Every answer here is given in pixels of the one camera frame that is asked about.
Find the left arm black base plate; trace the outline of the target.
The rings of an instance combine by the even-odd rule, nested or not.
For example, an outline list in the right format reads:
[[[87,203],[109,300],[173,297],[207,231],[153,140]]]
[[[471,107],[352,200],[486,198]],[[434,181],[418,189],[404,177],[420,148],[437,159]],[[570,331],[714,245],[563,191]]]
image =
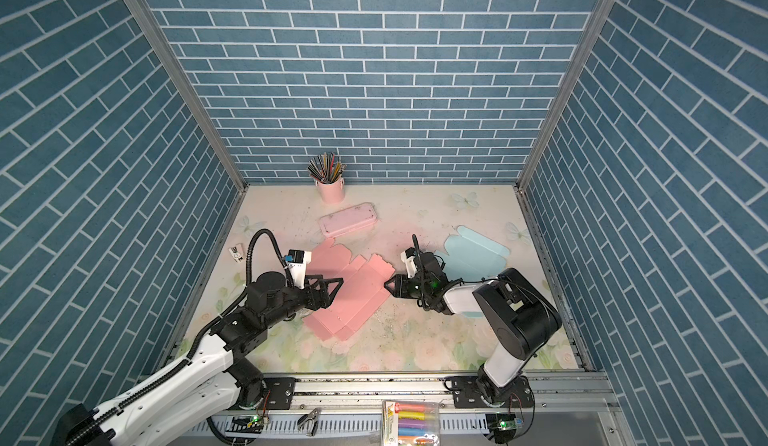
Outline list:
[[[296,379],[289,376],[266,377],[245,386],[237,407],[243,410],[289,410]]]

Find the pink paper box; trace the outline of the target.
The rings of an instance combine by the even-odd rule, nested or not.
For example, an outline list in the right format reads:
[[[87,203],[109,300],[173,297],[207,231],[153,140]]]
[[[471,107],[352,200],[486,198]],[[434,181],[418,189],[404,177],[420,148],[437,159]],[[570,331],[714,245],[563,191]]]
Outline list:
[[[352,257],[348,248],[327,238],[312,250],[308,273],[326,279],[341,277],[343,284],[332,304],[306,316],[304,324],[322,341],[346,341],[390,297],[384,282],[394,275],[395,268],[378,254],[368,259]]]

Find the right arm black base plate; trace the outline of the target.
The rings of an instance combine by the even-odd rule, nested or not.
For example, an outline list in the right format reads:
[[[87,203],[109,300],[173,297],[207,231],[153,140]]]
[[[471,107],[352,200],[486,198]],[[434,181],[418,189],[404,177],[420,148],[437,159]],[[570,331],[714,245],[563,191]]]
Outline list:
[[[449,376],[443,386],[455,408],[532,408],[535,396],[528,378],[520,375],[506,386],[496,386],[485,376]]]

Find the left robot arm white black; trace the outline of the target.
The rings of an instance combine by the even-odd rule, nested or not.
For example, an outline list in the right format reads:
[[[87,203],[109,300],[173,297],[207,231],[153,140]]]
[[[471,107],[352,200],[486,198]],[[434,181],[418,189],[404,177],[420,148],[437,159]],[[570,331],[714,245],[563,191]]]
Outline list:
[[[258,405],[265,396],[263,373],[248,356],[269,329],[302,309],[332,305],[341,277],[262,273],[221,315],[196,334],[188,352],[128,391],[88,409],[78,404],[54,429],[54,445],[160,445],[232,406]]]

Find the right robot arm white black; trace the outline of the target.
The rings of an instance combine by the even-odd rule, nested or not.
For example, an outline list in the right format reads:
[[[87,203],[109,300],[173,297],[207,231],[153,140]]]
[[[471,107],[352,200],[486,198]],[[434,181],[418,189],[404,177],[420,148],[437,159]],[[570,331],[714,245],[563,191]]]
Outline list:
[[[526,364],[562,327],[556,308],[515,268],[479,281],[451,280],[433,253],[410,248],[401,259],[406,271],[385,281],[385,290],[425,311],[484,319],[497,345],[479,367],[475,390],[490,405],[509,399]]]

